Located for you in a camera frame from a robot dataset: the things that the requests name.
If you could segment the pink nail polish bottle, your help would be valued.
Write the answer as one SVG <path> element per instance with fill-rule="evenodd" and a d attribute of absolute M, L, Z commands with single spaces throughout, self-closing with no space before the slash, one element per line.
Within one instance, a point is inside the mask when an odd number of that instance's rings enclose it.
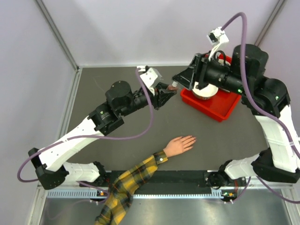
<path fill-rule="evenodd" d="M 178 90 L 177 87 L 174 87 L 174 86 L 172 86 L 172 85 L 169 85 L 169 86 L 167 87 L 167 89 L 170 90 L 170 91 L 177 91 L 177 90 Z"/>

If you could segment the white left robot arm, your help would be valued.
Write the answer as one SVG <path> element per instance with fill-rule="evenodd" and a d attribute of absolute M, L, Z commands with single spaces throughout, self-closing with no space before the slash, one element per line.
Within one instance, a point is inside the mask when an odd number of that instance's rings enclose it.
<path fill-rule="evenodd" d="M 106 171 L 100 162 L 89 164 L 67 162 L 90 143 L 108 136 L 124 124 L 123 117 L 145 106 L 160 109 L 177 93 L 176 83 L 158 82 L 154 91 L 140 88 L 132 91 L 128 82 L 117 81 L 105 93 L 106 101 L 99 105 L 73 130 L 55 142 L 55 146 L 42 151 L 33 148 L 28 152 L 35 167 L 37 179 L 45 190 L 63 183 L 82 182 L 99 187 L 106 182 Z"/>

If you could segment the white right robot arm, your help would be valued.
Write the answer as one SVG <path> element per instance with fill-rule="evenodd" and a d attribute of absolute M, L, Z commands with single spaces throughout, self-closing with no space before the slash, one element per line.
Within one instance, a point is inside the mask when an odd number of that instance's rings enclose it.
<path fill-rule="evenodd" d="M 296 183 L 300 178 L 300 145 L 287 87 L 264 75 L 269 57 L 266 52 L 251 44 L 245 50 L 242 53 L 241 46 L 236 46 L 230 58 L 221 50 L 214 54 L 197 53 L 186 69 L 172 77 L 188 90 L 213 85 L 240 95 L 265 135 L 267 149 L 252 157 L 226 161 L 208 174 L 206 183 L 219 188 L 252 176 L 270 182 Z"/>

